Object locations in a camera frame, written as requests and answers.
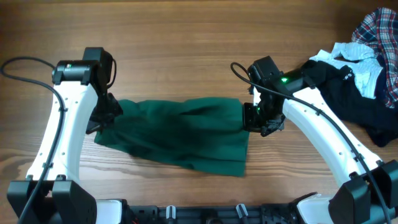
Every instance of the white cloth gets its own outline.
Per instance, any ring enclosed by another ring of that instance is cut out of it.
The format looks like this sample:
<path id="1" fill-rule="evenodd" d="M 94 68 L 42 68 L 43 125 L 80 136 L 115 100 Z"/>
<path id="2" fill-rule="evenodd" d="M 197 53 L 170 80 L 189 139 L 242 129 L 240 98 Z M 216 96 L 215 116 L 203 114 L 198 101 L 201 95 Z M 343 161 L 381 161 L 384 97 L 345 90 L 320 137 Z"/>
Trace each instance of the white cloth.
<path id="1" fill-rule="evenodd" d="M 356 63 L 336 59 L 341 56 L 349 61 L 359 61 Z M 335 43 L 331 53 L 321 50 L 316 56 L 310 57 L 310 60 L 326 62 L 337 69 L 341 69 L 345 65 L 349 66 L 353 70 L 355 85 L 361 95 L 375 99 L 376 81 L 383 69 L 376 57 L 373 49 L 364 44 Z"/>

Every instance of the wood grain surface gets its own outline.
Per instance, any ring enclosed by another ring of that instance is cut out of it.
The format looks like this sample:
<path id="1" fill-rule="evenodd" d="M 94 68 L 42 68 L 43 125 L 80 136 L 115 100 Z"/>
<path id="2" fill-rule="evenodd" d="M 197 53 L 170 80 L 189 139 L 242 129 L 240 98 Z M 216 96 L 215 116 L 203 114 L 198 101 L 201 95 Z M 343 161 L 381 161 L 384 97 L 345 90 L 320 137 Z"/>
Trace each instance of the wood grain surface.
<path id="1" fill-rule="evenodd" d="M 118 61 L 111 92 L 133 101 L 204 96 L 250 101 L 248 86 L 229 70 L 231 62 L 249 66 L 271 55 L 287 72 L 320 49 L 349 42 L 375 8 L 398 9 L 394 1 L 42 2 L 57 3 L 0 4 L 0 62 L 31 55 L 56 64 L 81 59 L 85 47 L 102 46 Z M 34 62 L 7 70 L 51 81 L 51 71 Z M 16 222 L 7 188 L 10 180 L 24 179 L 38 151 L 51 99 L 42 87 L 0 77 L 0 223 Z M 398 141 L 378 148 L 363 129 L 347 125 L 384 160 L 398 159 Z M 290 121 L 266 138 L 251 134 L 245 178 L 133 158 L 93 138 L 85 138 L 80 178 L 96 198 L 126 198 L 130 205 L 254 205 L 337 189 L 323 159 Z"/>

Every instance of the green cloth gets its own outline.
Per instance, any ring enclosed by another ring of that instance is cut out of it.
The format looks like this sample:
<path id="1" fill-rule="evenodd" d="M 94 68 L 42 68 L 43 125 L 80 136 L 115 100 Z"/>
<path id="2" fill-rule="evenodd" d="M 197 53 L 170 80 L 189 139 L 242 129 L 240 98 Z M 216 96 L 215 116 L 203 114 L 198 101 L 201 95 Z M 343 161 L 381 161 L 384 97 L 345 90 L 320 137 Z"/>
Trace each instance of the green cloth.
<path id="1" fill-rule="evenodd" d="M 238 99 L 121 100 L 119 104 L 123 115 L 97 132 L 95 143 L 187 169 L 244 175 L 249 133 L 243 130 Z"/>

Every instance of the black cable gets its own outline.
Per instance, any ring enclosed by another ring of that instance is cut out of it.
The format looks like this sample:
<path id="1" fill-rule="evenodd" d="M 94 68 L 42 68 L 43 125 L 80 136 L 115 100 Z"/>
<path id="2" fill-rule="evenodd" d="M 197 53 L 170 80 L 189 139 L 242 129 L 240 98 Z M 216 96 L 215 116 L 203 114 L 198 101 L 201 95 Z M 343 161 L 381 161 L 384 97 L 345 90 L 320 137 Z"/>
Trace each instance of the black cable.
<path id="1" fill-rule="evenodd" d="M 111 88 L 113 86 L 114 80 L 116 79 L 116 60 L 112 58 L 112 61 L 114 63 L 113 79 L 110 84 L 106 85 L 106 88 Z"/>
<path id="2" fill-rule="evenodd" d="M 371 171 L 369 170 L 368 165 L 366 165 L 365 161 L 363 160 L 362 155 L 358 152 L 358 150 L 356 150 L 354 144 L 349 140 L 348 136 L 347 136 L 347 135 L 344 133 L 344 131 L 338 126 L 338 124 L 336 124 L 335 121 L 334 121 L 333 119 L 331 119 L 331 118 L 330 118 L 325 112 L 323 112 L 321 109 L 317 108 L 316 106 L 311 105 L 310 103 L 307 103 L 306 101 L 303 101 L 303 100 L 301 100 L 301 99 L 298 99 L 298 98 L 296 98 L 296 97 L 294 97 L 294 96 L 288 96 L 288 95 L 285 95 L 285 94 L 282 94 L 282 93 L 278 93 L 278 92 L 276 92 L 276 91 L 273 91 L 273 90 L 264 88 L 264 87 L 262 87 L 262 86 L 260 86 L 260 85 L 257 85 L 257 84 L 255 84 L 255 83 L 253 83 L 252 81 L 250 81 L 250 80 L 244 78 L 242 75 L 240 75 L 240 74 L 235 70 L 234 65 L 236 65 L 236 66 L 238 66 L 239 68 L 241 68 L 241 69 L 242 69 L 244 72 L 246 72 L 246 74 L 249 76 L 248 71 L 247 71 L 241 64 L 239 64 L 239 63 L 237 63 L 237 62 L 231 63 L 231 70 L 232 70 L 232 72 L 233 72 L 238 78 L 242 79 L 244 82 L 246 82 L 246 83 L 248 83 L 248 84 L 250 84 L 250 85 L 253 85 L 253 86 L 257 87 L 258 89 L 261 89 L 261 90 L 263 90 L 263 91 L 266 91 L 266 92 L 268 92 L 268 93 L 271 93 L 271 94 L 273 94 L 273 95 L 277 95 L 277 96 L 281 96 L 281 97 L 286 98 L 286 99 L 289 99 L 289 100 L 297 101 L 297 102 L 299 102 L 299 103 L 301 103 L 301 104 L 303 104 L 303 105 L 305 105 L 305 106 L 307 106 L 307 107 L 309 107 L 309 108 L 315 110 L 315 111 L 317 112 L 317 114 L 321 114 L 322 116 L 324 116 L 324 117 L 337 129 L 337 131 L 341 134 L 341 136 L 344 138 L 344 140 L 347 142 L 347 144 L 348 144 L 349 147 L 351 148 L 352 152 L 355 154 L 355 156 L 356 156 L 356 158 L 358 159 L 358 161 L 359 161 L 359 162 L 361 163 L 361 165 L 363 166 L 363 169 L 365 170 L 366 174 L 368 175 L 368 177 L 369 177 L 369 179 L 370 179 L 370 181 L 371 181 L 371 183 L 372 183 L 372 185 L 373 185 L 373 187 L 374 187 L 374 190 L 376 191 L 377 197 L 379 198 L 379 201 L 380 201 L 381 207 L 382 207 L 382 209 L 383 209 L 383 212 L 384 212 L 384 216 L 385 216 L 385 218 L 386 218 L 386 221 L 387 221 L 388 224 L 391 224 L 391 219 L 390 219 L 390 216 L 389 216 L 389 214 L 388 214 L 388 209 L 387 209 L 386 202 L 384 201 L 384 198 L 383 198 L 383 196 L 382 196 L 382 194 L 381 194 L 381 191 L 380 191 L 380 189 L 379 189 L 379 186 L 378 186 L 377 183 L 376 183 L 376 180 L 374 180 L 374 177 L 373 177 Z"/>
<path id="3" fill-rule="evenodd" d="M 11 79 L 19 80 L 19 81 L 23 81 L 23 82 L 28 82 L 28 83 L 33 83 L 33 84 L 40 85 L 40 86 L 50 90 L 57 97 L 57 100 L 58 100 L 58 102 L 60 104 L 60 119 L 59 119 L 59 122 L 58 122 L 57 132 L 55 133 L 55 137 L 54 137 L 54 140 L 52 142 L 52 145 L 51 145 L 51 148 L 50 148 L 50 151 L 49 151 L 49 156 L 48 156 L 48 158 L 47 158 L 47 160 L 45 162 L 45 166 L 43 168 L 43 172 L 41 173 L 40 178 L 37 181 L 37 184 L 36 184 L 35 188 L 33 189 L 32 193 L 30 194 L 30 197 L 29 197 L 29 199 L 28 199 L 28 201 L 27 201 L 27 203 L 26 203 L 26 205 L 25 205 L 25 207 L 24 207 L 24 209 L 23 209 L 23 211 L 22 211 L 22 213 L 21 213 L 21 215 L 19 217 L 18 224 L 21 224 L 21 223 L 25 223 L 26 214 L 28 213 L 29 209 L 31 208 L 31 206 L 33 204 L 33 201 L 35 199 L 35 196 L 37 195 L 37 192 L 40 190 L 40 186 L 42 185 L 42 182 L 44 181 L 44 177 L 47 175 L 47 172 L 49 171 L 50 163 L 52 161 L 52 158 L 53 158 L 53 155 L 54 155 L 54 152 L 55 152 L 55 148 L 57 146 L 58 140 L 60 138 L 60 133 L 61 133 L 61 130 L 62 130 L 63 118 L 65 116 L 65 105 L 63 103 L 61 95 L 54 88 L 52 88 L 50 85 L 48 85 L 46 83 L 43 83 L 43 82 L 40 82 L 40 81 L 37 81 L 37 80 L 31 80 L 29 78 L 22 78 L 22 77 L 16 77 L 14 75 L 9 75 L 9 74 L 7 74 L 4 71 L 4 67 L 6 65 L 10 64 L 11 62 L 18 61 L 18 60 L 33 60 L 33 61 L 36 61 L 36 62 L 41 62 L 41 63 L 43 63 L 45 65 L 48 65 L 52 69 L 55 68 L 51 63 L 48 63 L 45 60 L 41 60 L 39 58 L 35 58 L 35 57 L 15 57 L 15 58 L 9 59 L 8 61 L 4 62 L 1 65 L 0 73 L 2 75 L 4 75 L 5 77 L 7 77 L 7 78 L 11 78 Z"/>

